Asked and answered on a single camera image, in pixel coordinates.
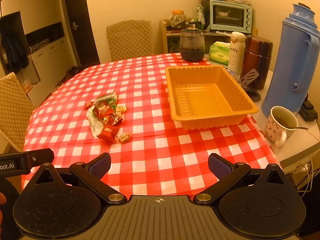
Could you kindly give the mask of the green candy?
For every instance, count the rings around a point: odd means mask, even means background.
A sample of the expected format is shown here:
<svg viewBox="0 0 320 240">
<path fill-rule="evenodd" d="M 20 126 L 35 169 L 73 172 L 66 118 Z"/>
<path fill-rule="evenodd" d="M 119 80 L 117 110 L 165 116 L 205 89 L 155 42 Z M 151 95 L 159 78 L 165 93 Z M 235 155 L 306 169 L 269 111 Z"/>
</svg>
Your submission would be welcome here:
<svg viewBox="0 0 320 240">
<path fill-rule="evenodd" d="M 123 132 L 117 136 L 117 141 L 121 144 L 124 144 L 126 142 L 129 142 L 131 138 L 132 138 L 131 132 Z"/>
</svg>

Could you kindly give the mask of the orange plastic tray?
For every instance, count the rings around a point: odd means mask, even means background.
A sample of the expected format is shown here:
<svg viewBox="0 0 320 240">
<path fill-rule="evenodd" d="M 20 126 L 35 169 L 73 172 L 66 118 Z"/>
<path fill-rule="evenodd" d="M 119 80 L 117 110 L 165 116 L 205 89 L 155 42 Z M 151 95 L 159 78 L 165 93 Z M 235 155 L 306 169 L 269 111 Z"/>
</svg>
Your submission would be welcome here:
<svg viewBox="0 0 320 240">
<path fill-rule="evenodd" d="M 221 66 L 165 69 L 170 115 L 185 130 L 238 125 L 259 109 Z"/>
</svg>

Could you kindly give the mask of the metal spoon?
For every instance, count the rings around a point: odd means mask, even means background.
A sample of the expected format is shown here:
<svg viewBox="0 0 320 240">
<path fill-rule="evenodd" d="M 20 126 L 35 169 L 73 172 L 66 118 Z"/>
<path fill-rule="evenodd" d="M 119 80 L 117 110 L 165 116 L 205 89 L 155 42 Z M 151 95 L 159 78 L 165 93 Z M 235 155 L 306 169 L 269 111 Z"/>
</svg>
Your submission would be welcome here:
<svg viewBox="0 0 320 240">
<path fill-rule="evenodd" d="M 303 129 L 303 130 L 309 130 L 308 127 L 301 127 L 301 126 L 289 126 L 289 125 L 283 125 L 285 129 Z"/>
</svg>

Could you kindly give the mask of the small red candy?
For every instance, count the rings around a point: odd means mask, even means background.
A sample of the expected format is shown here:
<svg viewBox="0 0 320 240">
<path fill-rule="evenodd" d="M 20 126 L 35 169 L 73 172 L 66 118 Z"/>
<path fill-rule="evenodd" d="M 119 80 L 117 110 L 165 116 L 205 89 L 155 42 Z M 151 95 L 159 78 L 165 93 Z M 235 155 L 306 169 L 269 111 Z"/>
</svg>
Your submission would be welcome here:
<svg viewBox="0 0 320 240">
<path fill-rule="evenodd" d="M 90 109 L 92 106 L 94 106 L 94 102 L 93 102 L 93 101 L 86 102 L 86 103 L 84 104 L 84 110 L 88 110 L 88 109 Z"/>
</svg>

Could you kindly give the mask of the quilted beige chair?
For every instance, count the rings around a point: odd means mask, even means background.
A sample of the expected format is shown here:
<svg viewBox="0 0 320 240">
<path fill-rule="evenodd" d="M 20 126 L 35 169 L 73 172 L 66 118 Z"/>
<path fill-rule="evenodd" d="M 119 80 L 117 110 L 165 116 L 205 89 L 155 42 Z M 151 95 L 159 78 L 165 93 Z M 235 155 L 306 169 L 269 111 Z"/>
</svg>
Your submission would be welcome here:
<svg viewBox="0 0 320 240">
<path fill-rule="evenodd" d="M 23 151 L 25 135 L 34 106 L 23 91 L 15 73 L 1 78 L 1 135 L 18 152 Z"/>
<path fill-rule="evenodd" d="M 154 53 L 151 20 L 126 20 L 105 27 L 111 61 Z"/>
</svg>

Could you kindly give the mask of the black seaweed snack pack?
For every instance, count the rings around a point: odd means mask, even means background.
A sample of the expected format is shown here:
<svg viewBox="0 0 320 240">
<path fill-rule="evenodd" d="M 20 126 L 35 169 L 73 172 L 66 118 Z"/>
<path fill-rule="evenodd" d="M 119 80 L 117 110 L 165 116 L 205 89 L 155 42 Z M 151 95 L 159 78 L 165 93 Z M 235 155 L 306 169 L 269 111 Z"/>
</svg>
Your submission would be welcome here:
<svg viewBox="0 0 320 240">
<path fill-rule="evenodd" d="M 116 92 L 112 92 L 112 93 L 107 93 L 105 95 L 101 95 L 99 97 L 97 97 L 93 103 L 95 105 L 98 105 L 102 102 L 107 103 L 108 105 L 112 105 L 114 103 L 116 103 L 118 101 L 118 96 Z"/>
</svg>

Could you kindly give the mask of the red gold candy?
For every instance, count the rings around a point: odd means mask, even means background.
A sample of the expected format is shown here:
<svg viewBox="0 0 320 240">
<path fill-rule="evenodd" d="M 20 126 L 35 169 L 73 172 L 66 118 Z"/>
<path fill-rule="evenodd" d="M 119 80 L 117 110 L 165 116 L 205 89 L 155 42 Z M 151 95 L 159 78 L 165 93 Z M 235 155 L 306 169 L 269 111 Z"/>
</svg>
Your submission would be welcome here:
<svg viewBox="0 0 320 240">
<path fill-rule="evenodd" d="M 117 124 L 122 122 L 122 117 L 117 113 L 112 113 L 103 118 L 103 124 L 109 126 L 116 126 Z"/>
</svg>

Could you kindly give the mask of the wooden shelf unit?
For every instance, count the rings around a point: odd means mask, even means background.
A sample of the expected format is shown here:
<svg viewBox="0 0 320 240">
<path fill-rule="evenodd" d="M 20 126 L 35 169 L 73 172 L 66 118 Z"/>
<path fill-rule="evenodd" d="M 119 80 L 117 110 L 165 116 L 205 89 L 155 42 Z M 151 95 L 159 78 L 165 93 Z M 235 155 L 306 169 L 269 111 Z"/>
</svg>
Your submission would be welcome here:
<svg viewBox="0 0 320 240">
<path fill-rule="evenodd" d="M 163 37 L 164 53 L 178 53 L 180 51 L 180 36 L 181 30 L 174 30 L 171 28 L 169 20 L 160 20 L 160 29 Z M 205 53 L 209 53 L 210 46 L 215 42 L 230 42 L 230 37 L 218 34 L 215 32 L 204 33 Z"/>
</svg>

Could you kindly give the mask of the white green snack bag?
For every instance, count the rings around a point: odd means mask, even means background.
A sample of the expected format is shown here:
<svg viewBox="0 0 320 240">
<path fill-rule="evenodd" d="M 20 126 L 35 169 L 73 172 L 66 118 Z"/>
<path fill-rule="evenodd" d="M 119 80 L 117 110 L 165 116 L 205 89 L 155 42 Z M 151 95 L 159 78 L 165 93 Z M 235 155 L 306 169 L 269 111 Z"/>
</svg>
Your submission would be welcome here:
<svg viewBox="0 0 320 240">
<path fill-rule="evenodd" d="M 102 132 L 104 125 L 101 121 L 99 121 L 97 117 L 94 116 L 93 109 L 94 106 L 90 107 L 87 110 L 86 118 L 89 121 L 89 126 L 93 137 L 97 138 L 98 135 Z"/>
</svg>

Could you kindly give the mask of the yellow cake snack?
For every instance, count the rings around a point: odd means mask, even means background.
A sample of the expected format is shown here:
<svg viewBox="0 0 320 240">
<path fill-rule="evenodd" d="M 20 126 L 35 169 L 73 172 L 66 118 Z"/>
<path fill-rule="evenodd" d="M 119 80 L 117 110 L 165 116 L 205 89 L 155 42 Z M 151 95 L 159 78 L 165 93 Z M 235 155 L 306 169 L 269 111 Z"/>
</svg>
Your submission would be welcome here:
<svg viewBox="0 0 320 240">
<path fill-rule="evenodd" d="M 116 115 L 121 116 L 124 112 L 126 112 L 127 108 L 125 105 L 117 105 L 116 106 Z"/>
</svg>

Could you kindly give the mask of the quilted beige chair back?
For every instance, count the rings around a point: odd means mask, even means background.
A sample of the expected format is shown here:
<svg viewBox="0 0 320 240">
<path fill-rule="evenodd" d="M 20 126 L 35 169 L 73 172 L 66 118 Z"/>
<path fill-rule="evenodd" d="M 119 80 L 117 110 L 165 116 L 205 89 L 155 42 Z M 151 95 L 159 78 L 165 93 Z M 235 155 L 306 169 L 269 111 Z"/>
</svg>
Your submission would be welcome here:
<svg viewBox="0 0 320 240">
<path fill-rule="evenodd" d="M 151 20 L 126 20 L 105 27 L 111 61 L 154 53 Z"/>
</svg>

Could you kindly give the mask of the brown metal thermos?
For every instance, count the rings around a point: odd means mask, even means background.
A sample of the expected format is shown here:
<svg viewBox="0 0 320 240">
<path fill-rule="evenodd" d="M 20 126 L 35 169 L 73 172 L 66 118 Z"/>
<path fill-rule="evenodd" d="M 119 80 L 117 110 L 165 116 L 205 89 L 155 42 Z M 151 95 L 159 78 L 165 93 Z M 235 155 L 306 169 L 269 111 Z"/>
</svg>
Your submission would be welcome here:
<svg viewBox="0 0 320 240">
<path fill-rule="evenodd" d="M 240 77 L 243 78 L 249 71 L 255 69 L 259 75 L 250 86 L 256 90 L 264 88 L 271 62 L 272 48 L 273 43 L 268 39 L 254 35 L 246 37 L 244 63 Z"/>
</svg>

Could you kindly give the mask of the green tissue pack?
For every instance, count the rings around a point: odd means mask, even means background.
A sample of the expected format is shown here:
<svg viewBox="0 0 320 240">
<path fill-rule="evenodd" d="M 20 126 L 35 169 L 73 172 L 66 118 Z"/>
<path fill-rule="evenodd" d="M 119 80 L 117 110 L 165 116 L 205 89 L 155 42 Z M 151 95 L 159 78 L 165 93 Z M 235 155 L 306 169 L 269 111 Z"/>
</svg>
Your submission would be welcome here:
<svg viewBox="0 0 320 240">
<path fill-rule="evenodd" d="M 220 64 L 228 65 L 230 52 L 230 43 L 215 42 L 209 49 L 209 60 Z"/>
</svg>

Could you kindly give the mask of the red checkered tablecloth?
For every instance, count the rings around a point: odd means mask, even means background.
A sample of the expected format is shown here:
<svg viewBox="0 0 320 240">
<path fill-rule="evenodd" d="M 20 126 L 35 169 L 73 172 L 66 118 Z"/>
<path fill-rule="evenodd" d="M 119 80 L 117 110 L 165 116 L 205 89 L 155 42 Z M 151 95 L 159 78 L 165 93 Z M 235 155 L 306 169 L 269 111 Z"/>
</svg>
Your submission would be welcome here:
<svg viewBox="0 0 320 240">
<path fill-rule="evenodd" d="M 139 57 L 89 67 L 65 82 L 33 112 L 24 149 L 50 148 L 55 167 L 111 156 L 103 181 L 126 196 L 193 196 L 217 179 L 208 157 L 265 168 L 277 159 L 254 119 L 238 126 L 186 131 L 170 117 L 165 68 L 183 65 L 179 54 Z M 84 104 L 116 92 L 126 107 L 120 133 L 132 137 L 110 144 L 92 136 Z"/>
</svg>

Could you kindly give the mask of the large red snack packet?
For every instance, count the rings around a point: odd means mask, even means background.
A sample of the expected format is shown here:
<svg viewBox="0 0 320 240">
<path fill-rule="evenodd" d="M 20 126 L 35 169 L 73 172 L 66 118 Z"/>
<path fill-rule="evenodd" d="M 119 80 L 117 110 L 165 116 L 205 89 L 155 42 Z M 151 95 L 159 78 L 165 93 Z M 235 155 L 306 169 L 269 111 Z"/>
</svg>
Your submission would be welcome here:
<svg viewBox="0 0 320 240">
<path fill-rule="evenodd" d="M 113 109 L 108 104 L 101 102 L 95 105 L 93 113 L 99 120 L 103 120 L 105 117 L 113 113 Z"/>
</svg>

